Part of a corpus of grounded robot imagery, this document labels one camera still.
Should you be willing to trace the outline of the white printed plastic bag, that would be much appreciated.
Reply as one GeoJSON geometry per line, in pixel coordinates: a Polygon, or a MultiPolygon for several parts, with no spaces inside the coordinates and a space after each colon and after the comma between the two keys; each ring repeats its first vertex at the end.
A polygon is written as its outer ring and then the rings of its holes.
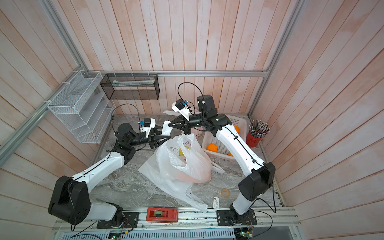
{"type": "Polygon", "coordinates": [[[166,110],[163,113],[166,114],[166,115],[177,116],[177,117],[181,115],[180,112],[174,112],[174,111],[170,111],[170,110],[166,110]]]}

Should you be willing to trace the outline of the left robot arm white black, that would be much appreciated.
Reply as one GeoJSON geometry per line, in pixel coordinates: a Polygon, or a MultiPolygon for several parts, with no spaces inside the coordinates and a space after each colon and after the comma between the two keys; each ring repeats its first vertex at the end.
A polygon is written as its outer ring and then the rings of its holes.
{"type": "Polygon", "coordinates": [[[105,221],[112,228],[121,227],[124,222],[122,207],[113,203],[92,203],[89,194],[108,175],[130,162],[138,151],[136,146],[149,144],[153,149],[169,140],[172,131],[169,123],[165,121],[160,127],[154,119],[146,118],[139,132],[129,123],[121,124],[115,132],[114,147],[103,159],[72,177],[62,176],[56,181],[49,214],[72,226],[84,220],[95,220],[105,221]]]}

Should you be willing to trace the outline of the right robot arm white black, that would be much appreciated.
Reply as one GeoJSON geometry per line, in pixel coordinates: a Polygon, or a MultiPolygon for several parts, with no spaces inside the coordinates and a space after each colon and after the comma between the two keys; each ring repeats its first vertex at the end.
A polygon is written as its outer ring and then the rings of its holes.
{"type": "Polygon", "coordinates": [[[212,96],[202,95],[197,100],[200,112],[196,115],[190,113],[188,104],[182,99],[173,103],[172,110],[180,113],[180,116],[169,123],[169,127],[185,134],[190,134],[193,128],[202,127],[224,144],[239,164],[245,178],[239,182],[240,193],[229,210],[216,212],[218,225],[256,224],[252,205],[273,186],[276,168],[272,163],[265,163],[251,150],[225,114],[218,114],[212,96]]]}

